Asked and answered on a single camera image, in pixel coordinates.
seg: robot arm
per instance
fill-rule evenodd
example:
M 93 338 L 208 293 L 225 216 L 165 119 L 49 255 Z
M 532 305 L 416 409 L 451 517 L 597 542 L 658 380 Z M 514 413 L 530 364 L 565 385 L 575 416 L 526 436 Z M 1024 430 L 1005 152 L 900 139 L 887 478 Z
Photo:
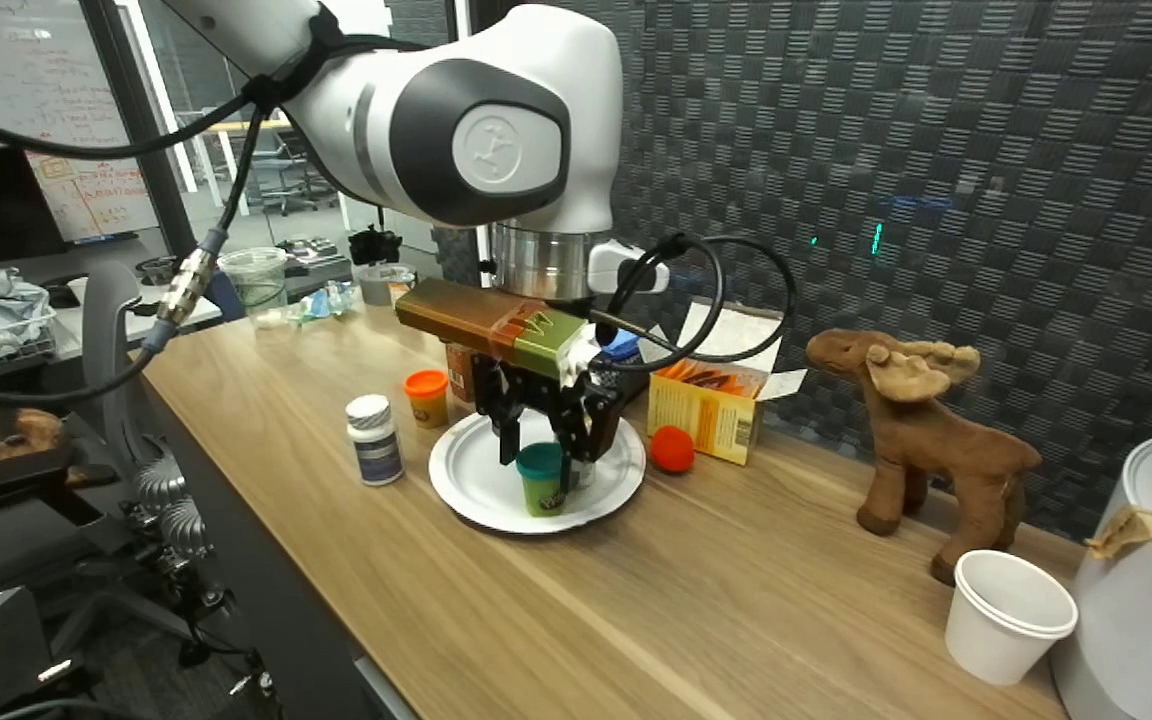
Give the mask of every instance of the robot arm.
M 247 77 L 285 82 L 316 47 L 320 0 L 167 4 Z M 520 451 L 520 409 L 545 413 L 572 462 L 597 462 L 632 399 L 615 380 L 586 368 L 572 375 L 535 372 L 520 358 L 501 359 L 508 353 L 498 326 L 480 326 L 478 338 L 457 330 L 467 305 L 506 305 L 506 317 L 518 317 L 535 300 L 586 300 L 588 245 L 613 232 L 619 97 L 619 44 L 606 26 L 526 4 L 461 44 L 333 58 L 285 101 L 340 193 L 437 224 L 518 224 L 518 245 L 498 251 L 514 300 L 467 290 L 451 290 L 449 300 L 449 290 L 423 283 L 401 305 L 403 326 L 483 353 L 478 413 L 494 416 L 506 463 Z

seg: wooden toy animal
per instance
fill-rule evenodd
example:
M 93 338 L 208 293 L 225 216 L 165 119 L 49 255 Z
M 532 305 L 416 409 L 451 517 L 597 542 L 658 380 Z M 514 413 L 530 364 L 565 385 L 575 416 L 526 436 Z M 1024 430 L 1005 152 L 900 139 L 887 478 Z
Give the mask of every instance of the wooden toy animal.
M 944 478 L 962 502 L 962 530 L 932 559 L 932 575 L 953 586 L 953 563 L 970 550 L 1012 543 L 1024 503 L 1021 483 L 1042 463 L 1042 451 L 938 399 L 979 368 L 977 350 L 828 330 L 811 338 L 807 364 L 864 391 L 875 478 L 857 513 L 861 530 L 894 536 L 904 513 L 925 507 L 929 479 Z

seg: box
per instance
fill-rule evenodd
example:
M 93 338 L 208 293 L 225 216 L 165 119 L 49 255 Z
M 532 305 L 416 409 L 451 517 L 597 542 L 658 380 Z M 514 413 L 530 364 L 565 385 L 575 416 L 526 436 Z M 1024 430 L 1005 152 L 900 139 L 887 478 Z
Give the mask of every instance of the box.
M 703 300 L 691 300 L 679 346 L 709 317 Z M 709 358 L 761 346 L 780 326 L 776 311 L 725 307 L 712 338 L 699 346 Z M 691 436 L 695 451 L 750 463 L 756 444 L 756 413 L 763 399 L 792 396 L 806 372 L 774 372 L 780 340 L 761 358 L 735 364 L 679 359 L 653 372 L 649 385 L 649 436 L 675 426 Z

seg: wooden table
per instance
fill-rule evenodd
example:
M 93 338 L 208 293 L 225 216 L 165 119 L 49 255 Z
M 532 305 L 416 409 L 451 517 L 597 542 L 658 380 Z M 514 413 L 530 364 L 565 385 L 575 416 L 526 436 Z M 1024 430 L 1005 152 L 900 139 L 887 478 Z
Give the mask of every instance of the wooden table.
M 208 330 L 148 368 L 301 714 L 335 716 L 327 676 L 381 669 L 420 716 L 1065 716 L 1043 669 L 988 688 L 950 661 L 953 593 L 925 572 L 944 533 L 861 533 L 864 463 L 763 436 L 753 468 L 649 472 L 619 517 L 572 536 L 494 536 L 429 483 L 437 433 L 401 403 L 420 364 L 445 364 L 441 340 L 363 311 Z M 358 391 L 396 399 L 407 478 L 391 487 L 363 487 L 353 463 Z M 1017 554 L 1056 575 L 1082 559 L 1031 530 Z

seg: orange object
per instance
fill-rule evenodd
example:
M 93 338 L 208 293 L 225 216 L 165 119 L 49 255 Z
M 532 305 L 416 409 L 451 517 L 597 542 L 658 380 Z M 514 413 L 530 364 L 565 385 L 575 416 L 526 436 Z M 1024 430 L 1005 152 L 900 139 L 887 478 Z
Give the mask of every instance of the orange object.
M 661 433 L 653 433 L 649 457 L 661 472 L 684 478 L 695 462 L 695 444 L 684 430 L 665 426 Z
M 416 426 L 445 430 L 449 416 L 449 372 L 441 368 L 420 368 L 403 380 L 403 396 L 411 403 Z

